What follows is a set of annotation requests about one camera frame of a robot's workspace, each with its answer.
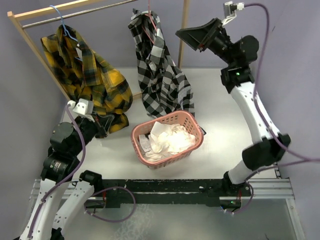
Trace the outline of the pink wire hanger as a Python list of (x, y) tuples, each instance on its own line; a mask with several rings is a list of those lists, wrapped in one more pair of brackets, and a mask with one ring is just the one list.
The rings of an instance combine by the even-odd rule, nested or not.
[[(155, 33), (157, 34), (158, 29), (157, 29), (156, 24), (153, 21), (153, 18), (151, 16), (151, 1), (150, 0), (148, 0), (147, 11), (142, 12), (142, 15), (147, 16), (150, 19), (150, 22), (151, 22), (153, 28), (155, 29)], [(142, 29), (143, 29), (145, 35), (149, 38), (150, 42), (154, 45), (155, 41), (154, 41), (153, 37), (151, 37), (151, 35), (147, 32), (147, 30), (145, 29), (144, 26), (142, 26)]]

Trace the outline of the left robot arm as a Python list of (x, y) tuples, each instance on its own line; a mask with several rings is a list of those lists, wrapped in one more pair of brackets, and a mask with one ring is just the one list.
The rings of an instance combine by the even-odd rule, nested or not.
[(114, 118), (112, 114), (95, 115), (90, 121), (78, 116), (74, 123), (61, 122), (54, 127), (40, 174), (38, 197), (20, 240), (63, 240), (87, 199), (101, 194), (101, 174), (86, 170), (67, 200), (61, 203), (75, 171), (83, 163), (78, 154), (93, 138), (107, 136)]

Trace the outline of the yellow plaid shirt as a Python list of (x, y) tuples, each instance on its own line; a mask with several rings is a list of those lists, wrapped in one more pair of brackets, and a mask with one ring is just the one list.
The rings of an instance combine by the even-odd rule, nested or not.
[(78, 56), (77, 42), (65, 36), (60, 25), (54, 34), (40, 39), (54, 76), (71, 100), (90, 100), (95, 114), (114, 115), (109, 133), (128, 127), (129, 120), (125, 113), (133, 103), (133, 94), (126, 78), (90, 48), (75, 29), (68, 25), (66, 28), (78, 40), (82, 61), (75, 59)]

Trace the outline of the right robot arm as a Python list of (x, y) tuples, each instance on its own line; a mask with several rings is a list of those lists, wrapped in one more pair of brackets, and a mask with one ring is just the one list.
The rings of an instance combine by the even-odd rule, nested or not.
[(274, 125), (255, 92), (250, 63), (258, 58), (259, 41), (252, 35), (246, 35), (232, 42), (218, 18), (202, 26), (182, 28), (175, 34), (193, 50), (210, 50), (227, 63), (227, 67), (220, 71), (221, 82), (240, 108), (252, 140), (252, 145), (242, 151), (241, 161), (221, 180), (220, 189), (233, 196), (257, 171), (282, 159), (285, 150), (279, 144), (288, 147), (291, 143), (290, 136), (282, 134)]

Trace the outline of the black white checkered shirt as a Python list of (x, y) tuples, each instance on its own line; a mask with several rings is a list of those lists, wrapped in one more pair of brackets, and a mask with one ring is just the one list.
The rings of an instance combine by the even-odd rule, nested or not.
[[(177, 110), (194, 115), (191, 84), (170, 55), (159, 16), (151, 11), (156, 33), (150, 19), (142, 12), (144, 11), (132, 10), (128, 28), (134, 40), (138, 85), (147, 115), (158, 118)], [(144, 33), (142, 26), (153, 37), (154, 44)]]

